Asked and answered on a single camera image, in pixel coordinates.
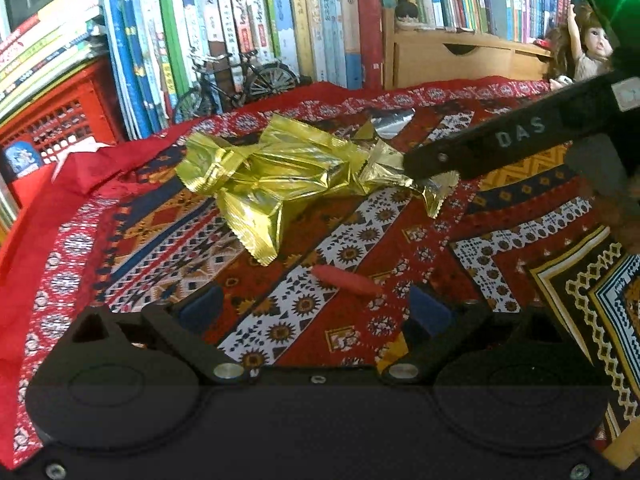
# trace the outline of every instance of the miniature bicycle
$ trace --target miniature bicycle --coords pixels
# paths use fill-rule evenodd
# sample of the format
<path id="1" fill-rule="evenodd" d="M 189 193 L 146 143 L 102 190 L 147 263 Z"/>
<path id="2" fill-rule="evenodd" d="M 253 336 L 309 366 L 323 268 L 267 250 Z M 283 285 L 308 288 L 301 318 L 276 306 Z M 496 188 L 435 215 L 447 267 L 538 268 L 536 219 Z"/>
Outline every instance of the miniature bicycle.
<path id="1" fill-rule="evenodd" d="M 257 50 L 241 52 L 239 64 L 215 69 L 210 68 L 210 64 L 219 64 L 223 59 L 228 59 L 230 54 L 200 56 L 192 51 L 190 57 L 193 60 L 193 69 L 198 74 L 198 82 L 194 88 L 178 99 L 173 116 L 174 124 L 215 114 L 217 105 L 214 92 L 220 96 L 220 99 L 226 99 L 233 108 L 239 108 L 248 101 L 281 94 L 298 85 L 299 79 L 284 63 L 275 61 L 255 66 L 251 59 L 256 54 L 258 54 Z M 215 75 L 238 66 L 242 68 L 244 86 L 242 91 L 229 94 L 217 85 Z"/>

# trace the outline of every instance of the metal screw head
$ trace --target metal screw head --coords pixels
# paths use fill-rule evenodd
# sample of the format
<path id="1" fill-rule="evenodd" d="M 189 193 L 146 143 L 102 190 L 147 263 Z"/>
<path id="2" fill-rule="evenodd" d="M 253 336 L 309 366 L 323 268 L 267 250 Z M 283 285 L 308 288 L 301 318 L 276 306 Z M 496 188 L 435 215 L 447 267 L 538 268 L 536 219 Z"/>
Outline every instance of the metal screw head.
<path id="1" fill-rule="evenodd" d="M 420 370 L 418 370 L 418 367 L 416 365 L 412 365 L 411 363 L 398 363 L 395 365 L 391 365 L 389 367 L 388 373 L 394 379 L 406 381 L 415 379 L 420 374 Z"/>
<path id="2" fill-rule="evenodd" d="M 54 462 L 44 468 L 44 474 L 47 475 L 47 478 L 50 480 L 65 480 L 66 469 Z"/>
<path id="3" fill-rule="evenodd" d="M 222 363 L 213 368 L 213 374 L 224 380 L 237 379 L 244 374 L 244 368 L 237 363 Z"/>
<path id="4" fill-rule="evenodd" d="M 576 467 L 571 469 L 571 474 L 569 475 L 570 480 L 586 480 L 591 476 L 591 469 L 586 464 L 578 464 Z"/>

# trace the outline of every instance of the red plastic crate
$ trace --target red plastic crate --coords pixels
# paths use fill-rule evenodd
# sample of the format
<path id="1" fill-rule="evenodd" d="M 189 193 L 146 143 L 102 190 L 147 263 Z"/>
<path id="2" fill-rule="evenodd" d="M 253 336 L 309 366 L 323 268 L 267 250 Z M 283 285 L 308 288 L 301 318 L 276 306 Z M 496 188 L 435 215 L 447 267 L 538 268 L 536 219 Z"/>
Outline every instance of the red plastic crate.
<path id="1" fill-rule="evenodd" d="M 57 153 L 88 137 L 105 144 L 126 138 L 108 57 L 74 74 L 0 126 L 3 150 L 19 140 L 28 142 L 44 164 L 56 162 Z M 14 180 L 10 166 L 4 167 L 5 179 Z"/>

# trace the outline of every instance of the small vase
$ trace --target small vase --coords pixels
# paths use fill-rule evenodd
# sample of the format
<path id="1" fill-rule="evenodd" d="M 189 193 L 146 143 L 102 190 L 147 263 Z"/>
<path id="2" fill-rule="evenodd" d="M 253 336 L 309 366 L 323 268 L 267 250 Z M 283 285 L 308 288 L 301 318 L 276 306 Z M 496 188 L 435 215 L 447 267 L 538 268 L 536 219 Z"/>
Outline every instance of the small vase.
<path id="1" fill-rule="evenodd" d="M 417 22 L 418 6 L 412 4 L 409 0 L 398 0 L 396 18 L 401 22 Z"/>

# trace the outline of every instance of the crumpled gold foil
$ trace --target crumpled gold foil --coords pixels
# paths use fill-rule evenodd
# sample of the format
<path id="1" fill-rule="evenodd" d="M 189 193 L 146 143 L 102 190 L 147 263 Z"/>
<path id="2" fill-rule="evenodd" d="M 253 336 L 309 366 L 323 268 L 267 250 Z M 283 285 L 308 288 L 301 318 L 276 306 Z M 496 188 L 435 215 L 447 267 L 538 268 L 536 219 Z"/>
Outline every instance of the crumpled gold foil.
<path id="1" fill-rule="evenodd" d="M 422 196 L 427 215 L 436 218 L 444 200 L 458 185 L 460 175 L 457 171 L 448 171 L 426 180 L 413 180 L 404 174 L 402 157 L 401 152 L 380 139 L 371 150 L 367 165 L 360 173 L 363 189 L 370 193 L 383 186 L 407 187 Z"/>
<path id="2" fill-rule="evenodd" d="M 367 152 L 278 115 L 251 146 L 192 134 L 175 171 L 189 190 L 216 197 L 230 229 L 264 266 L 278 255 L 287 226 L 313 200 L 403 186 L 424 197 L 434 218 L 458 182 L 452 174 L 414 182 L 402 174 L 402 153 L 382 140 Z"/>

